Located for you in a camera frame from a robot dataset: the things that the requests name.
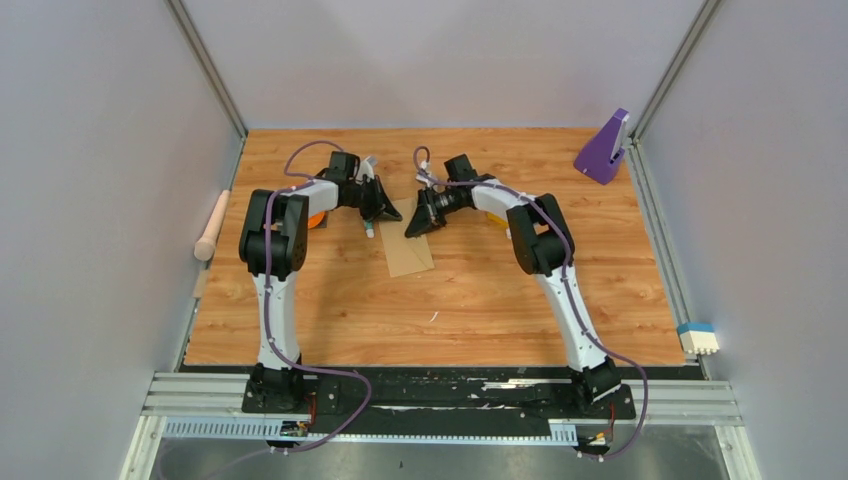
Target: cable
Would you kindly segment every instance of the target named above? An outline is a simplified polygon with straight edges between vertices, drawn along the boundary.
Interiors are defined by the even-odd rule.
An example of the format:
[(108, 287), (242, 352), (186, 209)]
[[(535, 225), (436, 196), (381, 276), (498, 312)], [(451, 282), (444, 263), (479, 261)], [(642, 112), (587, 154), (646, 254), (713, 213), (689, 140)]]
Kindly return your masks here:
[(300, 152), (302, 152), (302, 151), (306, 150), (307, 148), (314, 146), (314, 145), (329, 145), (329, 146), (335, 148), (336, 150), (338, 150), (340, 152), (344, 152), (344, 149), (342, 147), (340, 147), (337, 143), (331, 142), (329, 140), (313, 140), (311, 142), (304, 143), (303, 145), (300, 146), (300, 148), (298, 148), (297, 150), (292, 152), (288, 161), (286, 161), (286, 166), (283, 167), (283, 173), (285, 173), (286, 175), (288, 175), (290, 177), (300, 177), (300, 178), (305, 178), (307, 180), (313, 180), (315, 178), (314, 175), (310, 175), (308, 173), (303, 173), (303, 172), (290, 172), (289, 167), (291, 167), (291, 162), (294, 161), (295, 157), (297, 157), (300, 154)]
[(586, 324), (585, 324), (585, 322), (583, 322), (583, 318), (580, 316), (580, 312), (577, 309), (577, 304), (574, 301), (574, 294), (571, 292), (571, 286), (569, 285), (568, 278), (567, 278), (566, 269), (568, 267), (568, 264), (571, 262), (573, 252), (571, 251), (571, 245), (569, 245), (568, 240), (565, 238), (565, 234), (562, 232), (562, 230), (560, 230), (559, 227), (556, 226), (556, 224), (548, 216), (548, 214), (546, 214), (545, 211), (542, 210), (542, 207), (538, 206), (536, 204), (536, 202), (533, 201), (533, 199), (522, 195), (521, 193), (507, 187), (506, 185), (495, 184), (495, 183), (486, 183), (486, 182), (474, 182), (474, 181), (471, 181), (471, 182), (447, 182), (447, 181), (438, 180), (437, 178), (428, 175), (427, 172), (424, 169), (422, 169), (420, 167), (420, 164), (418, 163), (418, 153), (421, 152), (421, 151), (424, 151), (426, 153), (427, 158), (425, 158), (424, 161), (429, 163), (429, 161), (430, 161), (430, 149), (427, 148), (424, 145), (416, 147), (415, 150), (412, 152), (412, 163), (415, 165), (415, 170), (418, 172), (418, 174), (421, 175), (424, 179), (428, 180), (430, 183), (432, 183), (434, 185), (441, 185), (443, 187), (480, 187), (480, 186), (482, 186), (482, 187), (494, 188), (496, 190), (501, 190), (501, 191), (507, 192), (510, 195), (513, 195), (515, 198), (527, 202), (534, 210), (536, 210), (536, 213), (538, 213), (539, 216), (542, 217), (542, 220), (544, 220), (548, 224), (548, 226), (551, 228), (551, 230), (553, 230), (553, 232), (556, 233), (557, 237), (559, 237), (560, 241), (563, 244), (563, 247), (565, 248), (565, 258), (563, 259), (563, 262), (562, 262), (562, 282), (565, 286), (565, 292), (568, 295), (568, 302), (571, 304), (571, 310), (574, 312), (574, 316), (577, 319), (577, 324), (580, 326), (580, 329), (582, 330), (582, 332), (580, 332), (580, 333), (585, 335), (586, 338), (588, 338), (589, 341), (592, 342), (600, 351), (604, 352), (605, 354), (609, 355), (610, 357), (613, 357), (615, 359), (621, 360), (622, 362), (625, 362), (625, 363), (632, 365), (639, 372), (639, 375), (642, 377), (642, 387), (643, 387), (643, 391), (644, 391), (643, 398), (642, 398), (642, 411), (639, 415), (639, 421), (636, 423), (636, 430), (633, 432), (633, 435), (631, 435), (630, 438), (627, 440), (627, 442), (624, 443), (624, 446), (622, 446), (619, 450), (617, 450), (613, 453), (610, 453), (610, 454), (607, 454), (607, 455), (588, 455), (588, 456), (590, 458), (596, 458), (599, 461), (603, 461), (603, 459), (612, 460), (612, 459), (624, 454), (627, 450), (630, 449), (630, 447), (633, 446), (633, 442), (642, 433), (642, 427), (645, 424), (645, 418), (648, 416), (648, 373), (645, 371), (645, 369), (642, 367), (642, 365), (639, 365), (638, 363), (636, 363), (636, 361), (631, 360), (630, 358), (625, 357), (624, 355), (613, 352), (612, 350), (603, 346), (601, 344), (600, 340), (598, 340), (591, 333), (589, 333), (589, 329), (586, 327)]
[(607, 426), (607, 428), (605, 430), (599, 432), (597, 435), (595, 435), (593, 437), (589, 437), (589, 441), (594, 442), (595, 440), (597, 440), (599, 438), (605, 438), (607, 435), (609, 435), (609, 443), (611, 444), (613, 438), (615, 437), (615, 434), (613, 433), (614, 427), (615, 427), (615, 402), (610, 402), (610, 423), (609, 423), (609, 425)]
[(309, 402), (309, 426), (315, 425), (315, 416), (318, 415), (318, 395), (312, 394)]
[(320, 440), (316, 440), (314, 442), (307, 443), (305, 445), (292, 447), (292, 448), (278, 448), (278, 449), (276, 449), (277, 451), (281, 451), (284, 455), (288, 455), (289, 453), (306, 452), (306, 451), (318, 448), (321, 445), (324, 445), (325, 443), (330, 441), (333, 437), (335, 437), (336, 435), (341, 433), (342, 430), (347, 428), (347, 426), (350, 425), (350, 423), (353, 422), (356, 419), (356, 417), (358, 417), (359, 414), (361, 414), (365, 410), (365, 407), (368, 406), (368, 402), (371, 401), (371, 393), (372, 393), (371, 382), (368, 381), (368, 379), (365, 378), (365, 376), (360, 375), (359, 373), (357, 373), (355, 371), (354, 372), (346, 372), (344, 370), (333, 370), (333, 369), (329, 369), (329, 368), (309, 367), (309, 366), (306, 366), (306, 365), (299, 365), (299, 364), (293, 362), (292, 360), (286, 358), (286, 356), (283, 354), (283, 352), (281, 352), (280, 349), (277, 348), (277, 345), (274, 342), (274, 337), (271, 333), (271, 317), (270, 317), (270, 313), (269, 313), (270, 307), (271, 307), (271, 226), (272, 226), (271, 210), (273, 209), (273, 206), (274, 206), (274, 200), (279, 195), (284, 194), (284, 193), (286, 193), (286, 194), (294, 193), (298, 190), (302, 190), (304, 188), (310, 187), (310, 186), (315, 184), (315, 180), (314, 180), (315, 177), (313, 177), (312, 175), (309, 175), (307, 173), (289, 172), (289, 167), (291, 166), (292, 161), (295, 159), (295, 157), (297, 157), (297, 155), (300, 152), (302, 152), (303, 150), (305, 150), (308, 147), (311, 147), (313, 145), (319, 145), (319, 144), (330, 145), (330, 146), (336, 148), (338, 151), (341, 151), (341, 152), (344, 151), (344, 149), (342, 149), (342, 147), (340, 147), (339, 145), (337, 145), (337, 144), (335, 144), (335, 143), (333, 143), (329, 140), (314, 140), (312, 142), (308, 142), (308, 143), (304, 144), (303, 146), (301, 146), (300, 148), (295, 150), (294, 153), (292, 153), (291, 157), (289, 157), (288, 161), (286, 162), (286, 167), (284, 169), (284, 172), (286, 173), (286, 175), (306, 178), (306, 179), (308, 179), (308, 181), (306, 183), (302, 184), (302, 185), (298, 185), (298, 186), (291, 187), (291, 188), (281, 188), (281, 189), (275, 191), (274, 193), (271, 194), (270, 197), (268, 197), (268, 203), (265, 205), (265, 294), (264, 294), (264, 298), (263, 298), (263, 302), (264, 302), (264, 306), (265, 306), (265, 315), (263, 315), (263, 317), (264, 317), (263, 322), (265, 324), (265, 338), (266, 338), (266, 340), (268, 340), (268, 345), (271, 347), (271, 351), (273, 351), (274, 354), (280, 360), (282, 360), (283, 363), (285, 363), (289, 367), (294, 368), (296, 370), (300, 370), (302, 372), (320, 373), (320, 374), (324, 374), (324, 375), (335, 375), (335, 376), (339, 376), (339, 377), (355, 378), (355, 379), (357, 379), (357, 380), (359, 380), (359, 381), (361, 381), (362, 383), (365, 384), (365, 388), (366, 388), (367, 391), (366, 391), (366, 394), (365, 394), (365, 398), (362, 400), (362, 403), (359, 405), (359, 407), (353, 412), (353, 414), (351, 414), (350, 417), (347, 418), (347, 420), (342, 422), (342, 424), (339, 425), (335, 430), (333, 430), (329, 434), (325, 435)]

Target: wood grain surface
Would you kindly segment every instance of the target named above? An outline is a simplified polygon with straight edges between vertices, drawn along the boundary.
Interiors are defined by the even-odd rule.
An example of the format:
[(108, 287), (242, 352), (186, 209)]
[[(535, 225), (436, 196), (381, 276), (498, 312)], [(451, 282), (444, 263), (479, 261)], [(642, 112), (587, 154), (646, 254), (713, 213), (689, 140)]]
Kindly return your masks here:
[[(412, 150), (427, 145), (434, 172), (467, 153), (480, 173), (534, 194), (554, 194), (574, 236), (578, 281), (602, 341), (649, 365), (681, 364), (663, 286), (626, 167), (601, 186), (572, 162), (595, 129), (253, 130), (245, 145), (186, 364), (253, 364), (258, 301), (238, 258), (254, 189), (300, 183), (285, 160), (315, 139), (364, 158), (394, 199), (414, 197)], [(294, 162), (316, 173), (332, 149), (315, 146)], [(303, 361), (324, 365), (562, 365), (565, 351), (540, 288), (515, 261), (502, 226), (475, 210), (448, 217), (428, 235), (436, 268), (390, 278), (379, 238), (368, 239), (356, 210), (329, 214), (309, 231), (297, 285)], [(430, 322), (435, 312), (437, 318)]]

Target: wooden stick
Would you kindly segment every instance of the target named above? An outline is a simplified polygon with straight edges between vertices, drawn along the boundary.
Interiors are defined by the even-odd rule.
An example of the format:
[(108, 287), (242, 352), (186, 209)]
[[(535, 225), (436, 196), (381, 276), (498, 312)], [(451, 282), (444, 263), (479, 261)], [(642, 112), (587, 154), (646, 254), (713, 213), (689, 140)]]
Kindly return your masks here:
[(200, 261), (207, 261), (212, 258), (215, 253), (215, 245), (218, 243), (218, 233), (221, 231), (221, 224), (224, 223), (224, 212), (227, 211), (227, 202), (230, 199), (230, 191), (224, 190), (221, 196), (218, 197), (218, 203), (215, 204), (215, 209), (212, 210), (212, 216), (209, 217), (209, 223), (206, 224), (206, 230), (200, 236), (200, 240), (194, 244), (194, 256)]

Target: white wall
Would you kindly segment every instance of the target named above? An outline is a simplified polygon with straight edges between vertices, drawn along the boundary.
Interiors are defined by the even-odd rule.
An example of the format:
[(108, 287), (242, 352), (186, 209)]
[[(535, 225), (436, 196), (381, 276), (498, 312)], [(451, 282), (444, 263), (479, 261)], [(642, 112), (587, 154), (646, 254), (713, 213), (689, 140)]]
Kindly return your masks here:
[(114, 479), (237, 138), (164, 2), (0, 12), (0, 478)]
[(635, 121), (701, 0), (186, 0), (251, 128)]
[(644, 141), (767, 479), (848, 468), (846, 22), (844, 0), (728, 0)]

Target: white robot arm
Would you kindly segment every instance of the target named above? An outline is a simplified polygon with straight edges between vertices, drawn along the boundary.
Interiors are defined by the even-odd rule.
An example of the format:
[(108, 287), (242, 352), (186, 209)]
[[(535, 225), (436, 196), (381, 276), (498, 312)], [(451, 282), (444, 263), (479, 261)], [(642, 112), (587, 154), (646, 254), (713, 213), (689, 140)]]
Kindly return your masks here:
[[(266, 274), (266, 207), (273, 192), (256, 190), (245, 217), (239, 256), (253, 274), (259, 298), (261, 339), (258, 362), (264, 369), (291, 367), (271, 349), (271, 342), (293, 362), (300, 358), (294, 318), (294, 292), (298, 270), (306, 257), (307, 220), (340, 206), (357, 207), (363, 220), (401, 220), (400, 214), (383, 191), (373, 164), (360, 162), (355, 155), (333, 152), (330, 166), (319, 178), (274, 197), (271, 223), (271, 274)], [(265, 299), (266, 289), (270, 294)]]
[[(568, 366), (576, 372), (584, 398), (594, 403), (615, 392), (621, 379), (612, 360), (590, 340), (591, 337), (600, 344), (580, 295), (573, 258), (563, 265), (567, 254), (565, 246), (537, 212), (541, 209), (556, 224), (573, 254), (574, 240), (556, 199), (550, 194), (536, 197), (504, 188), (491, 175), (478, 175), (465, 155), (445, 162), (445, 169), (449, 182), (442, 192), (437, 192), (430, 184), (419, 190), (418, 207), (406, 236), (415, 237), (444, 227), (447, 225), (445, 214), (464, 207), (492, 213), (507, 222), (519, 265), (525, 273), (533, 275), (545, 292), (566, 347)], [(549, 228), (537, 233), (535, 225)]]

